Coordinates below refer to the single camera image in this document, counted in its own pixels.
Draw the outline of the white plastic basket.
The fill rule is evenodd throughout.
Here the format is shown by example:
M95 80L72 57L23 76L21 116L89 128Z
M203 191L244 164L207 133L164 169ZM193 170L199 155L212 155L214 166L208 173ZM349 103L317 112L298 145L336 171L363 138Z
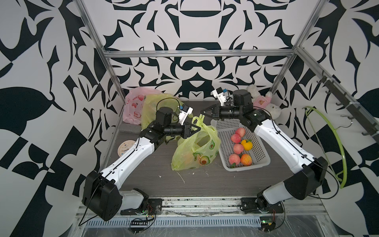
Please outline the white plastic basket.
M221 161L227 171L244 171L270 164L261 139L238 119L212 120L221 140Z

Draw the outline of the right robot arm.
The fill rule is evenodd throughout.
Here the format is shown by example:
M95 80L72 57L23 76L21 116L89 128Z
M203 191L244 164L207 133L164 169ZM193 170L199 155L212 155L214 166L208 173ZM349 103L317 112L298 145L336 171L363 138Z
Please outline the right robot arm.
M285 161L293 175L264 189L257 195L256 209L263 210L281 201L303 200L320 187L327 173L328 163L316 158L293 142L274 122L267 109L255 106L251 94L244 89L233 92L233 104L226 105L225 90L218 88L211 95L219 100L201 113L214 120L238 119L239 122L267 142Z

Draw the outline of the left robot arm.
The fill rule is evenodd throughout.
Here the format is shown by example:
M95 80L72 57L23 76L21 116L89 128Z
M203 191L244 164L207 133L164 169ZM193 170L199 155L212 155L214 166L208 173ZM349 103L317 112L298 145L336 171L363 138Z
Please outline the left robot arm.
M195 124L186 121L193 109L180 106L178 122L172 123L174 112L169 107L161 107L156 119L141 131L132 147L118 160L101 172L90 172L85 180L82 203L103 221L111 220L119 211L142 208L148 196L136 189L121 195L119 190L128 176L138 165L151 155L168 136L180 136L187 139L201 130Z

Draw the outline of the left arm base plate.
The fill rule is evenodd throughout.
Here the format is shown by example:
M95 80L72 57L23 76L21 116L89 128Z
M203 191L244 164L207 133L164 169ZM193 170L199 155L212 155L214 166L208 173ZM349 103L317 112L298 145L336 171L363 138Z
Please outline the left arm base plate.
M162 210L161 198L144 199L142 204L137 209L125 209L120 212L121 215L151 215L159 214Z

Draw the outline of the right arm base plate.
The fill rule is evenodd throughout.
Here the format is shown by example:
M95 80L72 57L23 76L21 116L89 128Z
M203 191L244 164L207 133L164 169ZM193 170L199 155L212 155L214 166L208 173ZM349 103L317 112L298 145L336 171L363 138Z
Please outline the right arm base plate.
M281 202L269 204L263 197L241 198L240 201L240 210L245 214L281 214L285 212Z

